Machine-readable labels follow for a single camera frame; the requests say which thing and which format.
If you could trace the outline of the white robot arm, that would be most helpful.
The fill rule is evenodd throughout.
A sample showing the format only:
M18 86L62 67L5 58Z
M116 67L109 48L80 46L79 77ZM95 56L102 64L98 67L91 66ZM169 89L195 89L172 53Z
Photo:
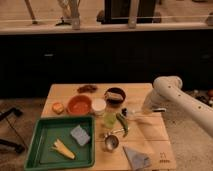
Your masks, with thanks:
M178 76L160 76L153 84L141 107L145 114L165 101L171 101L185 110L190 117L213 137L213 108L184 93L183 82Z

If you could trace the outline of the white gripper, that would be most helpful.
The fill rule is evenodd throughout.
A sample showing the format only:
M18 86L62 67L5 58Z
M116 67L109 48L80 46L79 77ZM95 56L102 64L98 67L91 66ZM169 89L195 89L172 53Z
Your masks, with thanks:
M142 112L144 114L150 114L156 111L156 109L160 106L161 97L157 94L155 90L150 91L141 107Z

